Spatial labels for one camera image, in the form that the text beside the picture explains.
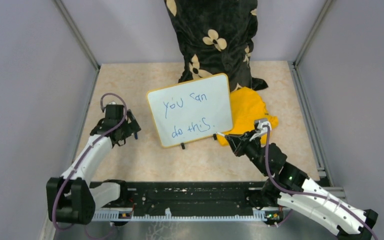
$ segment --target flower pattern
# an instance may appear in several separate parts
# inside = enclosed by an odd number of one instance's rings
[[[203,37],[202,41],[206,45],[214,44],[214,47],[220,52],[228,46],[228,43],[226,42],[226,40],[221,37],[219,38],[219,33],[214,29],[208,30],[208,36]]]
[[[166,0],[165,4],[167,5],[167,8],[170,10],[171,14],[176,17],[178,7],[176,6],[175,0]]]
[[[246,46],[245,59],[243,59],[243,61],[246,62],[246,64],[248,65],[248,68],[250,67],[250,57],[251,57],[250,46]]]
[[[190,61],[192,63],[189,63],[189,71],[192,73],[193,79],[205,78],[212,75],[210,72],[200,69],[200,61],[198,60],[198,56],[196,54],[193,55]]]
[[[232,92],[234,92],[234,91],[236,91],[236,90],[239,90],[239,89],[241,89],[241,88],[242,88],[242,86],[241,86],[239,83],[236,83],[236,87],[233,89]]]

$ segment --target cable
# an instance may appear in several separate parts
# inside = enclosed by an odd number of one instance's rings
[[[342,205],[341,203],[339,203],[338,201],[334,200],[334,199],[331,199],[331,198],[327,198],[326,196],[323,196],[323,195],[320,195],[320,194],[316,194],[316,193],[311,193],[311,192],[300,192],[300,191],[291,191],[291,190],[288,190],[286,188],[283,188],[282,186],[280,186],[276,181],[275,179],[273,178],[272,176],[272,173],[270,172],[270,167],[269,167],[269,138],[270,138],[270,127],[268,125],[263,125],[263,127],[267,128],[267,139],[265,141],[265,168],[267,169],[267,174],[268,174],[268,178],[270,179],[271,183],[273,183],[273,185],[278,188],[280,191],[286,193],[286,194],[290,194],[290,195],[294,195],[294,194],[298,194],[298,195],[306,195],[306,196],[312,196],[312,197],[317,197],[317,198],[322,198],[322,199],[325,199],[325,200],[329,200],[330,202],[340,206],[343,210],[345,210],[347,213],[349,213],[353,218],[355,218],[360,224],[362,224],[370,233],[371,235],[373,236],[374,240],[379,240],[378,237],[376,236],[375,232],[373,231],[373,229],[371,229],[369,227],[369,225],[367,225],[367,223],[365,223],[363,220],[361,220],[354,212],[352,212],[351,210],[349,210],[347,207],[345,207],[344,205]]]
[[[111,229],[109,230],[108,234],[105,235],[105,236],[102,236],[102,237],[94,237],[94,236],[91,236],[89,233],[88,233],[88,229],[86,228],[87,225],[84,226],[84,234],[86,234],[86,236],[89,238],[89,239],[93,239],[93,240],[105,240],[107,239],[110,235],[113,234],[114,232],[114,229],[116,229],[116,226],[114,226],[114,224],[111,222]]]
[[[254,203],[254,201],[253,201],[252,198],[249,198],[249,203],[251,204],[251,207],[254,207],[254,208],[257,209],[258,211],[260,211],[261,208],[262,208],[262,207],[260,207],[260,206],[257,206],[257,205]]]
[[[269,227],[280,227],[282,224],[284,224],[286,222],[286,220],[288,220],[290,217],[291,217],[291,214],[294,210],[289,210],[289,212],[287,213],[286,217],[280,221],[278,224],[273,224],[273,225],[268,225]]]
[[[63,194],[63,190],[64,188],[66,187],[67,183],[69,182],[69,180],[71,179],[71,177],[73,176],[73,174],[77,171],[77,168],[80,166],[80,164],[82,163],[83,159],[86,157],[86,155],[88,154],[88,152],[92,149],[92,146],[94,146],[97,142],[99,142],[102,138],[104,138],[107,134],[111,133],[112,131],[116,130],[118,127],[120,127],[120,125],[126,120],[126,117],[127,117],[127,105],[126,105],[126,102],[117,94],[115,93],[111,93],[111,92],[108,92],[108,93],[105,93],[104,95],[102,95],[102,97],[100,98],[100,107],[101,109],[103,109],[103,99],[105,96],[108,96],[108,95],[112,95],[112,96],[115,96],[117,97],[124,105],[124,113],[123,113],[123,117],[121,118],[121,121],[116,125],[114,126],[113,128],[111,128],[110,130],[104,132],[101,136],[99,136],[95,141],[92,142],[92,145],[89,145],[86,150],[84,151],[84,153],[80,156],[80,158],[78,159],[78,162],[75,164],[74,166],[74,169],[69,173],[69,175],[67,176],[67,178],[64,180],[64,182],[62,183],[61,187],[59,188],[58,192],[56,193],[56,197],[55,197],[55,201],[53,202],[53,206],[52,206],[52,223],[53,223],[53,226],[58,230],[58,231],[65,231],[65,230],[68,230],[69,228],[71,228],[74,224],[71,224],[70,226],[68,227],[60,227],[58,226],[57,224],[57,205],[58,205],[58,201],[60,200],[60,197],[61,195]]]
[[[130,198],[129,201],[133,204],[133,206],[131,207],[131,211],[128,215],[132,217],[132,214],[135,211],[135,202],[133,202],[133,198]]]

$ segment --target white plastic casing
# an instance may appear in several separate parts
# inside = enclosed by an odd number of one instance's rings
[[[269,122],[269,120],[267,120],[267,118],[256,120],[255,124],[257,124],[257,127],[256,127],[257,132],[254,135],[252,135],[252,137],[249,139],[249,141],[252,141],[256,138],[259,138],[259,137],[267,134],[268,130],[265,127],[263,128],[263,126],[268,126],[268,128],[270,130],[272,130],[272,124]]]
[[[356,214],[363,222],[366,221],[363,210],[341,201],[339,198],[333,196],[328,191],[320,187],[311,178],[304,181],[302,189],[306,193],[319,194],[336,200]],[[294,194],[291,196],[283,192],[280,193],[280,196],[281,197],[277,200],[277,203],[280,206],[291,208],[294,211],[297,211],[302,215],[318,222],[335,236],[339,233],[337,226],[340,226],[348,234],[359,234],[359,227],[363,227],[357,219],[351,216],[344,209],[321,197],[300,194]]]
[[[120,185],[114,182],[104,182],[98,187],[91,188],[95,208],[100,209],[107,203],[114,201],[120,197]]]
[[[87,155],[84,157],[83,161],[78,166],[76,172],[73,174],[73,176],[71,176],[71,180],[81,178],[85,180],[87,185],[89,186],[97,168],[113,147],[113,144],[111,143],[111,139],[109,137],[103,137],[97,143],[95,143],[95,145],[93,145],[92,143],[100,136],[101,135],[99,134],[95,134],[89,137],[86,146],[81,151],[79,156],[76,158],[73,164],[61,175],[64,179],[66,179],[71,173],[71,171],[74,170],[75,165],[80,160],[80,157],[83,155],[86,149],[89,146],[92,146],[92,149],[90,149]]]

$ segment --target metal frame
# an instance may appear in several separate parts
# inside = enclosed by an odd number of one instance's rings
[[[74,38],[76,39],[78,46],[83,51],[84,55],[86,55],[90,64],[92,64],[92,66],[95,68],[96,71],[99,71],[101,66],[98,64],[98,61],[96,60],[94,54],[92,53],[91,49],[89,48],[88,44],[86,43],[85,38],[81,34],[79,28],[75,24],[73,18],[71,17],[69,11],[67,10],[67,8],[64,5],[64,3],[62,2],[62,0],[52,0],[52,2],[55,4],[56,8],[58,9],[58,11],[61,14],[62,18],[64,19],[65,23],[67,24],[68,28],[70,29],[71,33],[73,34]]]
[[[295,87],[295,92],[298,97],[299,105],[301,108],[302,116],[304,118],[305,127],[307,130],[308,137],[310,138],[311,148],[313,150],[315,164],[317,166],[318,174],[320,179],[327,179],[331,186],[335,186],[335,181],[329,170],[327,164],[326,154],[323,148],[323,144],[320,138],[320,134],[317,128],[317,124],[314,118],[314,113],[311,109],[311,104],[308,99],[308,95],[305,90],[305,84],[301,77],[299,70],[300,63],[303,60],[303,57],[310,48],[313,39],[316,36],[316,33],[319,31],[320,26],[325,19],[325,16],[331,9],[332,5],[336,0],[326,0],[321,9],[314,25],[311,28],[310,33],[308,34],[304,44],[302,45],[298,55],[296,56],[295,61],[288,61],[289,70],[292,75],[293,85]]]
[[[321,8],[320,13],[317,16],[317,19],[314,22],[314,25],[312,26],[307,38],[305,39],[304,44],[302,45],[301,49],[299,50],[298,55],[296,56],[296,59],[294,62],[294,66],[299,66],[301,63],[301,60],[303,59],[304,55],[306,54],[307,50],[309,49],[311,43],[313,42],[314,36],[319,30],[320,25],[323,22],[323,19],[325,19],[326,14],[331,9],[332,4],[336,2],[336,0],[326,0],[324,2],[323,7]]]

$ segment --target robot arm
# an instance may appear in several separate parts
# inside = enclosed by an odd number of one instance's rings
[[[253,203],[284,206],[318,222],[339,239],[371,239],[378,214],[342,202],[319,186],[305,172],[286,162],[275,143],[261,147],[263,134],[270,133],[267,119],[255,121],[255,130],[243,135],[225,135],[233,153],[246,155],[264,176],[269,176]]]
[[[126,118],[119,127],[107,133],[122,121],[123,111],[123,105],[115,102],[107,105],[105,118],[99,120],[91,131],[79,157],[61,177],[52,177],[47,182],[46,197],[51,221],[55,214],[56,222],[86,225],[91,222],[95,209],[125,196],[122,192],[125,182],[121,180],[106,181],[95,188],[89,188],[97,168],[111,149],[115,145],[120,146],[120,141],[126,143],[126,138],[131,135],[137,138],[137,132],[141,130],[132,112],[127,110]]]

